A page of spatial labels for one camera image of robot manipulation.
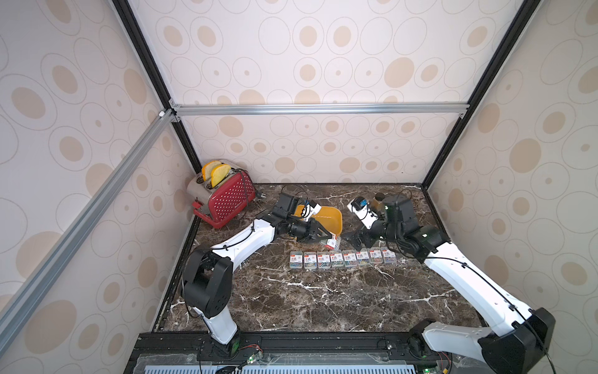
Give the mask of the clear paper clip box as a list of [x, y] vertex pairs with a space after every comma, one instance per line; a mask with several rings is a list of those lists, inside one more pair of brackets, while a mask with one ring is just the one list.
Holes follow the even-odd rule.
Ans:
[[307, 271], [315, 271], [318, 269], [318, 260], [316, 252], [303, 253], [303, 268]]
[[341, 251], [331, 251], [330, 252], [330, 260], [331, 260], [332, 268], [345, 267], [344, 257], [343, 257], [343, 254]]
[[303, 268], [303, 252], [293, 251], [290, 253], [289, 267], [292, 270]]
[[342, 251], [345, 267], [354, 268], [358, 266], [357, 254], [354, 250]]
[[362, 249], [356, 252], [356, 257], [358, 261], [358, 266], [369, 266], [371, 263], [371, 258], [369, 256], [369, 251], [367, 249]]
[[374, 247], [368, 250], [371, 265], [381, 265], [384, 263], [383, 254], [379, 247]]
[[397, 263], [397, 257], [395, 252], [387, 247], [381, 248], [383, 263], [387, 265], [395, 265]]
[[332, 261], [329, 252], [317, 253], [317, 266], [319, 270], [329, 270], [332, 268]]

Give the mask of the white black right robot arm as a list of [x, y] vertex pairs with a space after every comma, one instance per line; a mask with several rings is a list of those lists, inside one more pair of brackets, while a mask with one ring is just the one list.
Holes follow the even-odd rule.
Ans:
[[356, 250], [378, 241], [440, 275], [481, 315], [487, 327], [429, 322], [418, 336], [435, 352], [450, 352], [486, 363], [496, 373], [527, 373], [548, 350], [556, 320], [545, 308], [532, 309], [470, 263], [456, 244], [434, 226], [376, 221], [344, 234]]

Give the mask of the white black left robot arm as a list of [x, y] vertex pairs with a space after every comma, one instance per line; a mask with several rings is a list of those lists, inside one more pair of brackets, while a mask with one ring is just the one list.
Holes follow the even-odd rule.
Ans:
[[239, 344], [238, 326], [228, 308], [234, 272], [279, 235], [293, 236], [299, 242], [333, 238], [333, 233], [314, 218], [307, 221], [295, 216], [255, 219], [229, 240], [210, 248], [196, 249], [186, 262], [182, 274], [182, 298], [188, 308], [203, 319], [213, 342], [225, 351], [234, 351]]

